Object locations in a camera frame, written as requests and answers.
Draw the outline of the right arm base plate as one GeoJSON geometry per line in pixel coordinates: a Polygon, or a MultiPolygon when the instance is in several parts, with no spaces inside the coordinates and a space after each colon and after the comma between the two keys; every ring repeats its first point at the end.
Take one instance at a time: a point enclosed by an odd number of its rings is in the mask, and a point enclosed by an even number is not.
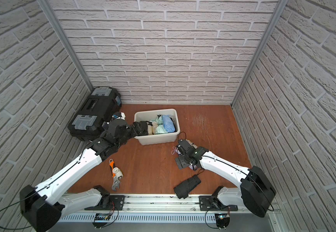
{"type": "Polygon", "coordinates": [[[225,206],[215,196],[199,196],[199,206],[201,211],[238,211],[238,206],[225,206]]]}

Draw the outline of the lilac umbrella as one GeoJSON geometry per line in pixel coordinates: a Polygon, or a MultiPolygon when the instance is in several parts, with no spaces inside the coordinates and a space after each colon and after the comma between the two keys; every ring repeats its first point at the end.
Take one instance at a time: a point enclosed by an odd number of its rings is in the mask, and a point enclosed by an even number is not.
{"type": "Polygon", "coordinates": [[[177,146],[174,146],[173,148],[172,148],[172,151],[171,151],[171,154],[172,155],[178,155],[178,156],[182,156],[182,155],[184,155],[184,152],[183,152],[183,149],[181,148],[181,146],[180,145],[177,145],[177,146]]]}

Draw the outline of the light blue umbrella front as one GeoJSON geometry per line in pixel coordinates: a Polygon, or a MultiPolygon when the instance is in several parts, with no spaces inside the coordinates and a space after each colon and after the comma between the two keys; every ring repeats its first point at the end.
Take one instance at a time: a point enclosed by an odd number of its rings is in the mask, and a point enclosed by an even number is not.
{"type": "Polygon", "coordinates": [[[169,115],[162,115],[162,122],[167,133],[176,132],[174,122],[169,115]]]}

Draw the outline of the white plastic storage box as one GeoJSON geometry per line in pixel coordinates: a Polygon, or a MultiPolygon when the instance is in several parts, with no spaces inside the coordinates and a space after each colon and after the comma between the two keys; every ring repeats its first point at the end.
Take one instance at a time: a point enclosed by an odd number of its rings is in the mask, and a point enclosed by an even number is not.
{"type": "Polygon", "coordinates": [[[177,140],[180,130],[180,124],[178,120],[177,111],[173,108],[171,109],[160,109],[160,110],[150,110],[150,111],[140,111],[135,113],[134,121],[150,121],[156,119],[158,115],[169,115],[172,118],[175,125],[176,132],[158,134],[158,135],[146,135],[137,136],[137,139],[141,145],[153,145],[161,143],[170,143],[177,140]]]}

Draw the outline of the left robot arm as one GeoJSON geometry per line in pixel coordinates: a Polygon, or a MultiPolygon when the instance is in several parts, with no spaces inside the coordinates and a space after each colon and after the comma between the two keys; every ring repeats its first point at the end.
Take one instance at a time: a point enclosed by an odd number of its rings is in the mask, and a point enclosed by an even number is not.
{"type": "Polygon", "coordinates": [[[20,191],[21,214],[37,232],[46,232],[59,219],[83,209],[110,209],[110,193],[98,185],[69,197],[63,194],[91,169],[106,161],[120,146],[140,135],[148,135],[148,123],[114,119],[101,137],[93,140],[84,151],[66,167],[49,179],[20,191]]]}

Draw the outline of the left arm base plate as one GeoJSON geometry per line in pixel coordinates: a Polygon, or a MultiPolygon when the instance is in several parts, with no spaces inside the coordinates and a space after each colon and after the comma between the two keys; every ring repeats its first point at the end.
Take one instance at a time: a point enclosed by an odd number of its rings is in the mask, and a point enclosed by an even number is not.
{"type": "Polygon", "coordinates": [[[117,208],[119,211],[123,209],[125,195],[107,195],[101,198],[98,205],[85,208],[84,210],[112,210],[117,208]]]}

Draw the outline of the mint green umbrella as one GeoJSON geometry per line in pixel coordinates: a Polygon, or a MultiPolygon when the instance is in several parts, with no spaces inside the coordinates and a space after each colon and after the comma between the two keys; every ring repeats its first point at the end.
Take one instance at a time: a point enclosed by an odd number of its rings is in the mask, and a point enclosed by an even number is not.
{"type": "Polygon", "coordinates": [[[168,131],[164,127],[163,118],[161,115],[158,115],[158,117],[155,120],[150,121],[153,127],[153,134],[166,134],[168,131]]]}

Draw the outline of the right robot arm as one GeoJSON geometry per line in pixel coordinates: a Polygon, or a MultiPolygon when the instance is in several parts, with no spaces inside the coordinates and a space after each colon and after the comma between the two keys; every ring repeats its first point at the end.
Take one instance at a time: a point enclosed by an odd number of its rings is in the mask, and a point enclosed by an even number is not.
{"type": "Polygon", "coordinates": [[[191,167],[194,171],[211,171],[234,184],[237,189],[219,186],[206,200],[205,210],[224,210],[228,206],[244,206],[258,217],[265,217],[273,210],[272,201],[276,190],[262,169],[236,165],[212,151],[197,147],[188,140],[181,139],[176,146],[175,159],[179,169],[191,167]]]}

